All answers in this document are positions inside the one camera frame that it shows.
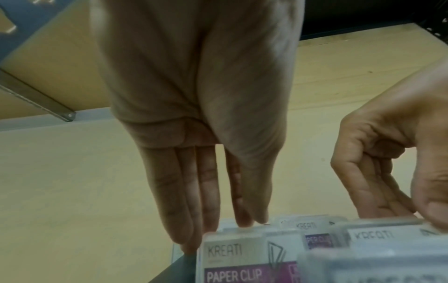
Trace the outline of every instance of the purple label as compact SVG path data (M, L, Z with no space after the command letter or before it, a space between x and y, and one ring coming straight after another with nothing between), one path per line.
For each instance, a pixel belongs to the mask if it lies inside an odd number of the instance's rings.
M333 248L330 234L307 235L307 244L309 249L314 248Z
M204 283L301 283L295 262L206 268Z

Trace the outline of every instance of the yellow wall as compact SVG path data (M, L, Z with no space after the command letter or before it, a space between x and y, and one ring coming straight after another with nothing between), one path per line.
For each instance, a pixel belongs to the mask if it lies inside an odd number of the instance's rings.
M271 216L355 210L329 166L339 121L448 48L415 25L301 43ZM232 217L222 149L222 216ZM396 162L405 192L414 152ZM132 141L113 121L0 132L0 282L148 282L168 266Z

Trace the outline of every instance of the skin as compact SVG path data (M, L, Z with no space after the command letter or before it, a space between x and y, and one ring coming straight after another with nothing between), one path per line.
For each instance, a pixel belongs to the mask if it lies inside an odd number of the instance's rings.
M186 253L218 226L216 144L238 225L268 220L303 11L302 0L91 0L112 112Z
M416 147L411 198L392 160ZM341 122L331 165L362 218L418 211L448 228L448 58L404 79Z

